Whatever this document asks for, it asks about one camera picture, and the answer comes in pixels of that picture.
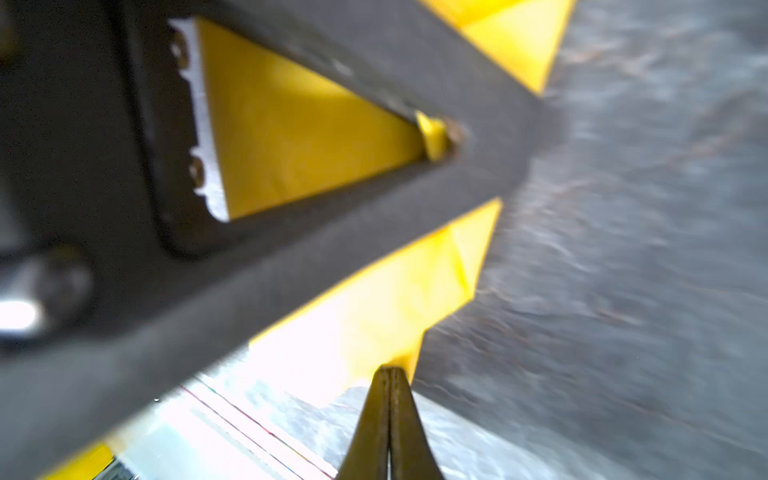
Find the yellow paper napkin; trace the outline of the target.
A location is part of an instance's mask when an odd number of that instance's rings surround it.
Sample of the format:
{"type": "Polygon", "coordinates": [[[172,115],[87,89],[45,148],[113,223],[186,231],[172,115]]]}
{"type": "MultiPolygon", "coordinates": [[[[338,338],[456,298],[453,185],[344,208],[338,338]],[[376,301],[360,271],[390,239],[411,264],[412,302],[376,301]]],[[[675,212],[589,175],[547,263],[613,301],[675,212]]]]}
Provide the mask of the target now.
{"type": "Polygon", "coordinates": [[[570,1],[121,1],[162,226],[251,245],[267,374],[324,403],[470,302],[570,1]]]}

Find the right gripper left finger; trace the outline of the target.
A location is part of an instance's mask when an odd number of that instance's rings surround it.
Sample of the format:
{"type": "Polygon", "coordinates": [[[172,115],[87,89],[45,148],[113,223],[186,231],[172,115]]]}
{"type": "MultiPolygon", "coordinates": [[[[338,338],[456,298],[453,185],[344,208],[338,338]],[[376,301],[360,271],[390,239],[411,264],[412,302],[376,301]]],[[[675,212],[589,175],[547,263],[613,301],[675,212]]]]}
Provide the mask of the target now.
{"type": "Polygon", "coordinates": [[[375,373],[336,480],[384,480],[389,470],[389,367],[375,373]]]}

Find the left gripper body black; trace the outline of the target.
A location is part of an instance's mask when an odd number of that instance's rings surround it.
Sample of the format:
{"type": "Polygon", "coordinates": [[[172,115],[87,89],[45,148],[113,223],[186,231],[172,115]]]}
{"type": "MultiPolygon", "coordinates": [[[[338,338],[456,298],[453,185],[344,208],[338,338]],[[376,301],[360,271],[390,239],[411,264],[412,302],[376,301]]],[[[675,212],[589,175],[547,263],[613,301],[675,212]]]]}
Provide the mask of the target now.
{"type": "Polygon", "coordinates": [[[227,259],[184,258],[162,242],[135,116],[106,8],[98,1],[1,7],[17,50],[1,69],[1,273],[31,273],[3,298],[5,360],[39,359],[88,337],[155,332],[201,305],[227,259]]]}

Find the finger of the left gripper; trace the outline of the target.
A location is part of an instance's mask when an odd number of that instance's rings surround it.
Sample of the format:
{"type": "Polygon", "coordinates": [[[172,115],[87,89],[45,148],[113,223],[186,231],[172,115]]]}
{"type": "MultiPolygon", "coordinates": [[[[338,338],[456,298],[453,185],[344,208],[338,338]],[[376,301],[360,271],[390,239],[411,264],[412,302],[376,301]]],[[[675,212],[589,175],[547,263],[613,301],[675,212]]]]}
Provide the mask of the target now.
{"type": "Polygon", "coordinates": [[[1,474],[31,478],[357,269],[516,188],[541,101],[414,1],[5,1],[1,474]],[[444,161],[217,221],[170,23],[201,15],[405,119],[444,161]]]}

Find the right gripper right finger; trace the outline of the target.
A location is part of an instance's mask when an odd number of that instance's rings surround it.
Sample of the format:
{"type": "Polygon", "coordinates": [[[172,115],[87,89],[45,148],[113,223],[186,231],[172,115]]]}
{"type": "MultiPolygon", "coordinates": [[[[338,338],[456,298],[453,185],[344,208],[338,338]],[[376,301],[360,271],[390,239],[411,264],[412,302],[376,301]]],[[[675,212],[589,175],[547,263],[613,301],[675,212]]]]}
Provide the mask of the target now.
{"type": "Polygon", "coordinates": [[[390,368],[390,463],[393,479],[443,480],[430,449],[408,378],[401,368],[390,368]]]}

